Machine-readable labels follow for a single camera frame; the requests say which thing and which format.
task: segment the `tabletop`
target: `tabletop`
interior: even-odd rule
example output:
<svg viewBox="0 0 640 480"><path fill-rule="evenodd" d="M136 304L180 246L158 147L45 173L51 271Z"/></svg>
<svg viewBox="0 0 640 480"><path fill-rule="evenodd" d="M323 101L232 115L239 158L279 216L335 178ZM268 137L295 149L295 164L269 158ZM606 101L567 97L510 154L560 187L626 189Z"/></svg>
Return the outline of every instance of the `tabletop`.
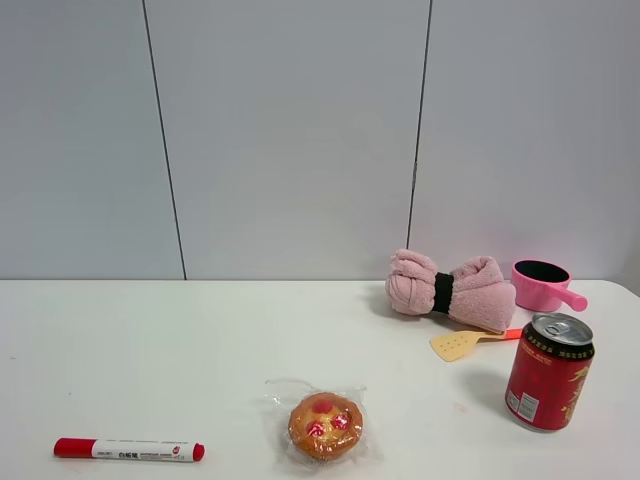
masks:
<svg viewBox="0 0 640 480"><path fill-rule="evenodd" d="M631 478L640 449L640 298L574 281L597 354L571 424L504 405L516 342L443 362L459 325L393 313L382 282L0 282L2 478ZM566 307L561 311L571 314ZM531 312L518 310L514 327ZM382 455L308 471L282 452L265 381L366 386ZM58 459L59 437L184 440L199 463Z"/></svg>

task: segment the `can lid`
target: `can lid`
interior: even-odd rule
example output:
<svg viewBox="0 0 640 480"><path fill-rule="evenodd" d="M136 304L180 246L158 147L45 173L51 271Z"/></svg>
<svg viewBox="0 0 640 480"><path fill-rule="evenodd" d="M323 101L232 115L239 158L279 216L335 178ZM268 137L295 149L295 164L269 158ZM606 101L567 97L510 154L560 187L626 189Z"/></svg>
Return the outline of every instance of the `can lid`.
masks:
<svg viewBox="0 0 640 480"><path fill-rule="evenodd" d="M533 328L543 337L563 345L588 345L593 332L586 323L564 313L541 313L533 316Z"/></svg>

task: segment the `rolled towel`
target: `rolled towel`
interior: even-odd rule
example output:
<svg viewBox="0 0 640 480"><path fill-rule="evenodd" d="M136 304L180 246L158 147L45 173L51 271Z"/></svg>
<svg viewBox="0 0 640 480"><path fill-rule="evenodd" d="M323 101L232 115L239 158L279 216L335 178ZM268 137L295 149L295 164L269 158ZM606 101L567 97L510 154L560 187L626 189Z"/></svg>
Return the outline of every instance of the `rolled towel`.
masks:
<svg viewBox="0 0 640 480"><path fill-rule="evenodd" d="M492 257L472 258L445 274L430 258L398 250L391 268L386 290L391 306L400 313L442 312L460 323L497 333L511 325L515 288L504 282Z"/></svg>

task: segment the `white wall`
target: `white wall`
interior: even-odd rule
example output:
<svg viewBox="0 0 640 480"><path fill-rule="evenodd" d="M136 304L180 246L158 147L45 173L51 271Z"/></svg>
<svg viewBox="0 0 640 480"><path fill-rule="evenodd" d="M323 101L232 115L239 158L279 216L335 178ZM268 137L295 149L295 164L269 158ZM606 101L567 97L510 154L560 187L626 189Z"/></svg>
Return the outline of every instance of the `white wall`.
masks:
<svg viewBox="0 0 640 480"><path fill-rule="evenodd" d="M640 224L637 0L436 0L411 248L619 276Z"/></svg>
<svg viewBox="0 0 640 480"><path fill-rule="evenodd" d="M141 4L0 3L0 277L182 278Z"/></svg>
<svg viewBox="0 0 640 480"><path fill-rule="evenodd" d="M149 0L189 278L381 278L429 2Z"/></svg>

